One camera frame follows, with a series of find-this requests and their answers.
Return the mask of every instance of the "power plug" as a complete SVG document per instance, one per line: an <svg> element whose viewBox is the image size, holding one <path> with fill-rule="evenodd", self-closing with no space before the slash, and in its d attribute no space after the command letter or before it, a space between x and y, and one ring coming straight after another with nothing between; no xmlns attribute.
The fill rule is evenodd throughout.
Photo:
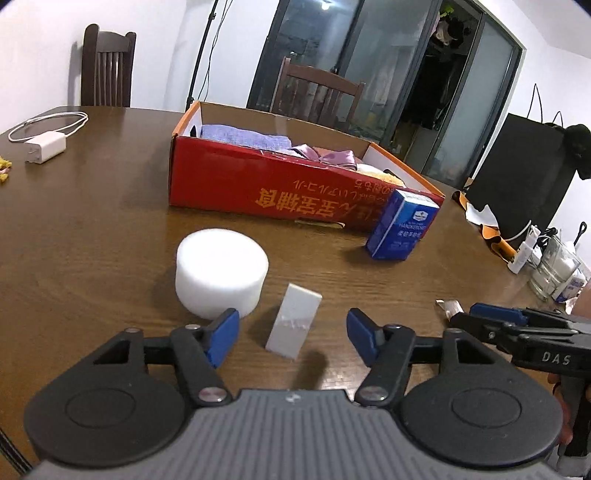
<svg viewBox="0 0 591 480"><path fill-rule="evenodd" d="M66 149L66 135L49 131L26 141L25 145L28 146L26 161L44 163Z"/></svg>

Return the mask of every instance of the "black tripod pole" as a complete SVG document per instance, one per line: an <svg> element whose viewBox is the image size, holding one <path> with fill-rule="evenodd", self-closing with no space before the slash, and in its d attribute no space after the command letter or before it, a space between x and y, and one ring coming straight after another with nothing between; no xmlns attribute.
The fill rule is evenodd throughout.
<svg viewBox="0 0 591 480"><path fill-rule="evenodd" d="M187 96L187 106L185 112L189 110L189 107L194 102L193 89L195 88L195 80L197 80L197 71L199 70L199 64L201 63L201 57L203 56L203 50L205 49L205 42L207 41L207 35L209 29L212 26L213 19L216 18L216 7L219 0L213 0L212 11L209 12L209 18L207 19L207 25L205 26L205 32L203 32L203 38L201 39L201 46L199 47L199 53L197 54L197 61L195 62L195 69L193 70L193 78L191 79L191 86L189 87L189 95Z"/></svg>

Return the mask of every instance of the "blue cloth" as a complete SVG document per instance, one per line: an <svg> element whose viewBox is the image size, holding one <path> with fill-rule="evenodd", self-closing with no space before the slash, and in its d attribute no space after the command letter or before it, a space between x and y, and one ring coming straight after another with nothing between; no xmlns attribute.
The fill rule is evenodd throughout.
<svg viewBox="0 0 591 480"><path fill-rule="evenodd" d="M278 151L291 148L291 140L282 135L263 135L227 125L203 125L201 138L260 150Z"/></svg>

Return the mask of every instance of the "gray ribbed panel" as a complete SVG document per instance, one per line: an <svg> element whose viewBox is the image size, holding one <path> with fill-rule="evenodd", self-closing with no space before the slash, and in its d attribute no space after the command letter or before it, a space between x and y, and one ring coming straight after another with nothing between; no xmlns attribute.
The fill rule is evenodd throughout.
<svg viewBox="0 0 591 480"><path fill-rule="evenodd" d="M476 472L450 466L410 443L386 411L358 407L341 390L245 390L231 405L198 410L175 442L144 461L104 471L77 471L43 462L27 478L558 480L561 477L542 463L505 472Z"/></svg>

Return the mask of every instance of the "ceiling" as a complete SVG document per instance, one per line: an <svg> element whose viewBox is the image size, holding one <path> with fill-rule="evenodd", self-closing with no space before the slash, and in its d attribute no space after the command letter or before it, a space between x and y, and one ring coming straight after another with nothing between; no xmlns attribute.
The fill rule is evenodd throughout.
<svg viewBox="0 0 591 480"><path fill-rule="evenodd" d="M574 0L513 1L549 45L591 59L591 16Z"/></svg>

